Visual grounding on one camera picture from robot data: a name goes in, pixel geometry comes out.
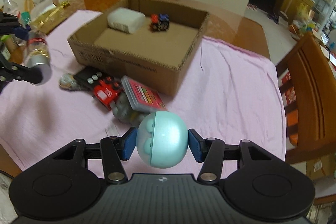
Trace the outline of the pink card case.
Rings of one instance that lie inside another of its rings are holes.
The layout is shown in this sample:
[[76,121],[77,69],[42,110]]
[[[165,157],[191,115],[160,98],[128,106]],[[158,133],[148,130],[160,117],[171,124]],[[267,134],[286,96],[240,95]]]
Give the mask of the pink card case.
[[166,111],[157,91],[127,76],[121,79],[121,83],[133,110],[143,113]]

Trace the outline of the grey cartoon figurine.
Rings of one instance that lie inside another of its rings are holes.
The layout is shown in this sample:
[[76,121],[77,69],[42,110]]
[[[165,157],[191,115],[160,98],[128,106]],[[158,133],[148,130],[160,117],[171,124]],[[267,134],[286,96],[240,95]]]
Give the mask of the grey cartoon figurine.
[[115,118],[120,122],[130,124],[133,127],[138,127],[148,115],[147,113],[133,110],[124,92],[122,92],[118,99],[115,102],[112,102],[110,106]]

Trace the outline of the red toy train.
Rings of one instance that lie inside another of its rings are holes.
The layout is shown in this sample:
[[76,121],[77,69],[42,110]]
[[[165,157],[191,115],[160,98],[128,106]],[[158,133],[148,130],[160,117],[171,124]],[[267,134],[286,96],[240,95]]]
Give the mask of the red toy train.
[[94,96],[108,109],[112,110],[112,105],[118,100],[123,92],[122,84],[119,80],[106,77],[98,81],[93,88]]

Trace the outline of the pink tablecloth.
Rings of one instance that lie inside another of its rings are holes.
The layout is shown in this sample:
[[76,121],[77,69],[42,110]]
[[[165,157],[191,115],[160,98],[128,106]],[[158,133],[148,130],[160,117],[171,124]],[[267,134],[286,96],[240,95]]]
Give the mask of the pink tablecloth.
[[[1,145],[27,169],[75,139],[97,143],[123,135],[129,126],[86,92],[59,87],[60,77],[80,71],[67,42],[98,16],[80,10],[48,38],[52,77],[43,85],[14,81],[1,94]],[[284,104],[274,64],[218,39],[203,38],[175,97],[162,97],[167,110],[202,137],[228,144],[249,139],[280,159],[286,150]]]

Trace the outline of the white rectangular box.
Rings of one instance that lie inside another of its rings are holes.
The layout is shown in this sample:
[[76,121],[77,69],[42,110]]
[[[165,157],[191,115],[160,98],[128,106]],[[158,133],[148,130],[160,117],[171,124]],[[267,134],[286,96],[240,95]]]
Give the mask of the white rectangular box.
[[110,28],[126,34],[133,34],[139,30],[143,26],[145,19],[145,14],[124,7],[117,8],[107,16]]

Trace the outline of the cardboard box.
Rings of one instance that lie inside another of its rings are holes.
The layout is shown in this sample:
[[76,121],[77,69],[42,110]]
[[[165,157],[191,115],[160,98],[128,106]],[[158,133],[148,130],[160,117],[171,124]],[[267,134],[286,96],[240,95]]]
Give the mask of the cardboard box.
[[[119,7],[145,14],[134,34],[108,26],[107,16]],[[168,14],[167,31],[150,29],[151,14]],[[178,1],[120,0],[81,26],[68,38],[78,63],[113,76],[128,76],[168,96],[177,94],[202,40],[209,13]]]

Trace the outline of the teal egg-shaped case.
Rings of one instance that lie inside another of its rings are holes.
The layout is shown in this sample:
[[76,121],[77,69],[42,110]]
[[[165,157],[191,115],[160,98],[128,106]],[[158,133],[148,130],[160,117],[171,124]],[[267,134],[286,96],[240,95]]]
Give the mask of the teal egg-shaped case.
[[166,169],[179,164],[187,153],[189,133],[185,122],[168,111],[149,114],[137,130],[137,152],[147,165]]

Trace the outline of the gold foil bag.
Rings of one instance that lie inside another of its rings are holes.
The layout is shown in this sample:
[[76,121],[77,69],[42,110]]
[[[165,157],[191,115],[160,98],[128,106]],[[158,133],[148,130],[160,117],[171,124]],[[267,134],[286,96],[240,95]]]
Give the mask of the gold foil bag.
[[55,8],[42,13],[36,19],[32,20],[29,24],[30,28],[48,35],[68,18],[66,11],[70,5],[69,1],[61,2]]

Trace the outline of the plastic water bottle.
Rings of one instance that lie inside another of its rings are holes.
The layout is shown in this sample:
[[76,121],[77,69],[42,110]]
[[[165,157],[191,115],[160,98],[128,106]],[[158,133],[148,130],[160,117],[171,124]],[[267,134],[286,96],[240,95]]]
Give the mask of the plastic water bottle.
[[3,12],[16,16],[17,18],[19,18],[21,14],[18,4],[13,0],[3,0]]

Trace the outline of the wooden cabinet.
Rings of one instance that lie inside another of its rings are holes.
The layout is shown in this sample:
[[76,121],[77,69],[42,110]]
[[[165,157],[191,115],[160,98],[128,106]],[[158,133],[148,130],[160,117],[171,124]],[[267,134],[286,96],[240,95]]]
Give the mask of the wooden cabinet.
[[288,19],[288,24],[291,24],[297,15],[298,8],[303,5],[307,8],[307,12],[311,10],[315,2],[313,0],[283,0],[280,12],[283,12]]

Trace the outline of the clear bottle red band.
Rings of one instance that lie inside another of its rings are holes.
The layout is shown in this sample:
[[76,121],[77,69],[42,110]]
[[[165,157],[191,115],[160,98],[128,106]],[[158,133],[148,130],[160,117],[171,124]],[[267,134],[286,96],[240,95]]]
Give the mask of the clear bottle red band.
[[40,30],[30,30],[24,50],[23,64],[42,75],[42,80],[37,85],[45,84],[52,75],[51,58],[46,38],[46,35]]

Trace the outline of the red blue black toy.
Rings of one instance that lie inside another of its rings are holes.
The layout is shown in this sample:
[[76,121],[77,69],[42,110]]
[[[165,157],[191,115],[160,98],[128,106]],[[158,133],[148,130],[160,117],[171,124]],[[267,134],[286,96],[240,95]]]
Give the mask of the red blue black toy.
[[151,14],[150,29],[153,32],[167,31],[170,25],[168,14]]

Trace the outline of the black digital timer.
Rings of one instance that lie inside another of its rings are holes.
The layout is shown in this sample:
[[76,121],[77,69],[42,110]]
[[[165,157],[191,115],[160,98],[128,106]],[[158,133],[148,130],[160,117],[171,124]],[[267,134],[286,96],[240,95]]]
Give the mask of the black digital timer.
[[86,66],[73,75],[74,80],[89,91],[93,91],[95,86],[99,84],[99,81],[107,77],[109,77],[107,73],[92,66]]

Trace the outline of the wooden chair right side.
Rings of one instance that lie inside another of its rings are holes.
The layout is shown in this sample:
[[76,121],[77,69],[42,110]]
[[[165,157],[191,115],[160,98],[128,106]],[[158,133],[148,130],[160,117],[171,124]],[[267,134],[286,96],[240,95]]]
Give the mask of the wooden chair right side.
[[281,76],[290,79],[279,89],[284,94],[290,88],[296,100],[285,107],[285,113],[296,111],[298,121],[286,128],[286,135],[297,135],[297,146],[286,152],[285,161],[295,164],[335,152],[335,78],[315,41],[307,32],[276,65]]

